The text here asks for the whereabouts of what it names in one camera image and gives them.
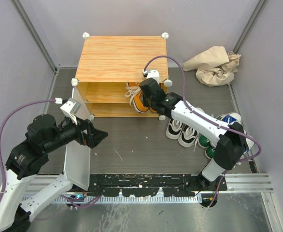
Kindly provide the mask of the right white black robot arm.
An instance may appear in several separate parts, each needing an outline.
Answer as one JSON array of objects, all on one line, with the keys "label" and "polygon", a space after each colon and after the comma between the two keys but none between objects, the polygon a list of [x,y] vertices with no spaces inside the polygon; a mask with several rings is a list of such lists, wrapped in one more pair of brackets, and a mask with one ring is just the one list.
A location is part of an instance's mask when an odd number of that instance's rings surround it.
[{"label": "right white black robot arm", "polygon": [[159,115],[164,115],[192,127],[215,145],[215,154],[198,175],[199,186],[210,190],[216,179],[225,171],[232,170],[241,156],[249,151],[243,126],[228,124],[197,110],[184,97],[170,92],[166,94],[158,82],[149,78],[141,82],[143,101]]}]

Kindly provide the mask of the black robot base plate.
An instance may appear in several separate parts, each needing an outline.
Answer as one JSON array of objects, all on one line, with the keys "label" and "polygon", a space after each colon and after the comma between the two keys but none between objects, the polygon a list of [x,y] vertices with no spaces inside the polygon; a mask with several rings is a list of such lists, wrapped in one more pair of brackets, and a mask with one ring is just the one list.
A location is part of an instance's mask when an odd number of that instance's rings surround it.
[{"label": "black robot base plate", "polygon": [[193,197],[197,192],[226,191],[226,181],[214,182],[193,174],[91,174],[88,196],[154,197],[160,190],[164,197]]}]

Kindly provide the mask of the orange sneaker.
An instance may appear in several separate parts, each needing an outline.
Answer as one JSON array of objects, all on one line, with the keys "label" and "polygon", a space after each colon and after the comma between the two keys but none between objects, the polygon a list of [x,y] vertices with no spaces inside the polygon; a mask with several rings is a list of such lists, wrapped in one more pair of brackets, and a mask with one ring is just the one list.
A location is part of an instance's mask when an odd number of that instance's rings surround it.
[{"label": "orange sneaker", "polygon": [[125,96],[129,98],[129,105],[138,113],[146,113],[148,107],[143,105],[143,96],[138,83],[126,83]]},{"label": "orange sneaker", "polygon": [[154,110],[152,107],[149,107],[149,111],[150,111],[152,114],[157,114],[157,111]]}]

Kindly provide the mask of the black white sneaker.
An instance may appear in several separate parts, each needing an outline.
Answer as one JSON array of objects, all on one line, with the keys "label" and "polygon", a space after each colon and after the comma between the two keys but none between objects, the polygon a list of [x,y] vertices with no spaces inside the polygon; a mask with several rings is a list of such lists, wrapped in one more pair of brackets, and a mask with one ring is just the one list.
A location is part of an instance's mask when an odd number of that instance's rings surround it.
[{"label": "black white sneaker", "polygon": [[190,148],[192,146],[195,148],[197,141],[198,132],[194,128],[184,125],[178,138],[179,144],[185,148]]},{"label": "black white sneaker", "polygon": [[166,129],[166,136],[172,140],[177,140],[181,135],[182,128],[182,122],[175,119],[170,119]]}]

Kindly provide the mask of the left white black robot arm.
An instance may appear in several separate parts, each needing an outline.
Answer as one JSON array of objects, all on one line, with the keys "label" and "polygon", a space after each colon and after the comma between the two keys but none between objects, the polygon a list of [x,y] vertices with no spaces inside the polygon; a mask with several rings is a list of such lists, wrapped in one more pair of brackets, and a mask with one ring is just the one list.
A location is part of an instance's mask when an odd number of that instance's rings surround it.
[{"label": "left white black robot arm", "polygon": [[[35,217],[56,197],[68,190],[86,190],[90,184],[90,149],[108,133],[96,129],[88,119],[73,122],[66,117],[56,125],[52,115],[40,115],[28,125],[26,139],[14,147],[5,164],[5,181],[0,188],[0,232],[24,232]],[[49,153],[62,146],[68,150],[86,147],[86,157],[65,158],[63,173],[32,199],[22,198],[31,181],[49,159]]]}]

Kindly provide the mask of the white translucent cabinet door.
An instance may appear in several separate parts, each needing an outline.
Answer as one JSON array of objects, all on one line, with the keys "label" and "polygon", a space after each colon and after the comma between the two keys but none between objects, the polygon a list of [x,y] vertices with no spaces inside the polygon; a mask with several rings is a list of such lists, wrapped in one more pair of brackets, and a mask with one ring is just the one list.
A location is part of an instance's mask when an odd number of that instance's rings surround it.
[{"label": "white translucent cabinet door", "polygon": [[[72,89],[71,97],[81,104],[75,115],[81,119],[91,120],[91,114],[77,88]],[[66,145],[64,176],[83,190],[87,190],[90,183],[90,151],[89,147],[80,145],[76,141]]]}]

